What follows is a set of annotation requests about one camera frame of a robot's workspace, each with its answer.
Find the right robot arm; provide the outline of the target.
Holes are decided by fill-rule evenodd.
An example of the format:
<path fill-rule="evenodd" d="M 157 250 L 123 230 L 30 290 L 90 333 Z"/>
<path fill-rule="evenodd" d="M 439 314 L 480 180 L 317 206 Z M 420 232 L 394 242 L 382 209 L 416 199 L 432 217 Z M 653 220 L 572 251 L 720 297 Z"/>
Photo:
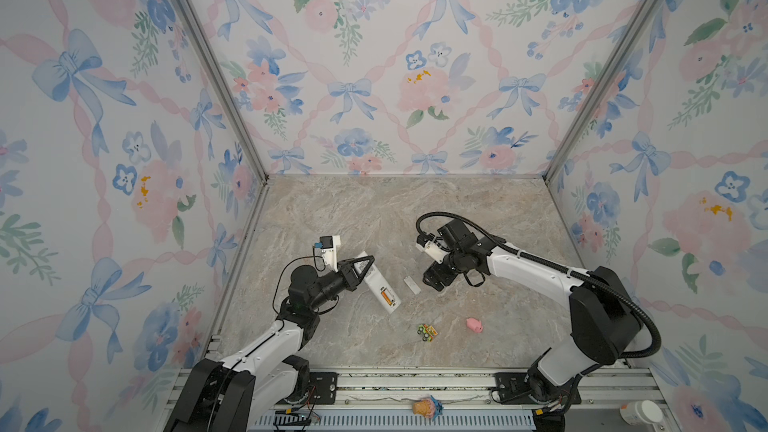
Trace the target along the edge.
<path fill-rule="evenodd" d="M 535 403 L 560 400 L 579 376 L 620 360 L 642 328 L 615 273 L 573 269 L 513 247 L 497 236 L 478 237 L 454 219 L 437 233 L 420 231 L 418 246 L 433 259 L 423 282 L 437 291 L 462 276 L 472 287 L 507 279 L 563 306 L 571 333 L 529 367 L 522 391 Z"/>

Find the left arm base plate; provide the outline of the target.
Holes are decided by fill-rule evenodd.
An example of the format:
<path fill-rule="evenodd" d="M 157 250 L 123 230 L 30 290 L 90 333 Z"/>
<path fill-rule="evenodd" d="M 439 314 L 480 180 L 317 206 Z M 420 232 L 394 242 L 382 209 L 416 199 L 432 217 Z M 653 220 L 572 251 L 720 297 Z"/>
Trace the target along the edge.
<path fill-rule="evenodd" d="M 309 372 L 301 379 L 301 402 L 310 405 L 334 405 L 338 378 L 339 374 L 336 372 Z"/>

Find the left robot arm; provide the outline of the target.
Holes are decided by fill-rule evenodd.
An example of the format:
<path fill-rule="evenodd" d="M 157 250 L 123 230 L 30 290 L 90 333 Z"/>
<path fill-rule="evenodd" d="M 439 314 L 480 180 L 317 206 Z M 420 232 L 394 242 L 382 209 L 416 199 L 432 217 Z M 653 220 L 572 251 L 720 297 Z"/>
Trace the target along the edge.
<path fill-rule="evenodd" d="M 356 290 L 374 263 L 370 255 L 346 259 L 323 275 L 313 265 L 296 267 L 273 324 L 234 354 L 198 362 L 164 429 L 247 431 L 279 402 L 307 399 L 309 365 L 298 352 L 313 337 L 322 306 Z"/>

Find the white battery cover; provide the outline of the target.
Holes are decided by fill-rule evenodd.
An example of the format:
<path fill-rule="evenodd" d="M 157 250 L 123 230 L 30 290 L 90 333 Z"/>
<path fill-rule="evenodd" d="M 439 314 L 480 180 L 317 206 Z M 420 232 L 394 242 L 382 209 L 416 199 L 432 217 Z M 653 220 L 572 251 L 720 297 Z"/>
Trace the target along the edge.
<path fill-rule="evenodd" d="M 404 283 L 407 285 L 407 287 L 411 290 L 411 292 L 414 295 L 419 295 L 421 292 L 421 288 L 417 285 L 417 283 L 410 277 L 407 276 L 403 279 Z"/>

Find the white remote control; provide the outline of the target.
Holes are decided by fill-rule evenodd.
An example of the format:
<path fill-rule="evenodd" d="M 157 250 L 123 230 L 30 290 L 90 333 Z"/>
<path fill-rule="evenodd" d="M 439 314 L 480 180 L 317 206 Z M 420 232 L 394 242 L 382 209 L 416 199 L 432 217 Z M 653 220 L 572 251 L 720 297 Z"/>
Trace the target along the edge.
<path fill-rule="evenodd" d="M 364 255 L 368 255 L 365 251 L 360 253 L 358 257 L 362 257 Z M 389 282 L 386 280 L 384 275 L 381 273 L 380 269 L 378 268 L 376 262 L 368 272 L 366 278 L 364 279 L 364 283 L 367 285 L 375 299 L 378 301 L 378 303 L 384 308 L 384 310 L 388 314 L 392 314 L 397 310 L 397 308 L 401 305 L 401 300 L 397 293 L 395 292 L 394 288 L 389 284 Z M 389 306 L 385 300 L 382 298 L 381 290 L 385 288 L 389 295 L 393 298 L 394 305 Z"/>

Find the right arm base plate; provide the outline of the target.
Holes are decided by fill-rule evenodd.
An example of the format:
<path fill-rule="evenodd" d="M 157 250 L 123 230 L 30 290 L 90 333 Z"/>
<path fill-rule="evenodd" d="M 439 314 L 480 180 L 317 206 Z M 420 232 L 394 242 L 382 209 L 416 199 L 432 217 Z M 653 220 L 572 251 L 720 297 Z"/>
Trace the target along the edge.
<path fill-rule="evenodd" d="M 562 386 L 551 385 L 543 378 L 531 379 L 526 372 L 499 372 L 493 375 L 491 398 L 502 405 L 533 407 L 564 406 L 582 403 L 580 392 L 572 389 L 570 380 Z"/>

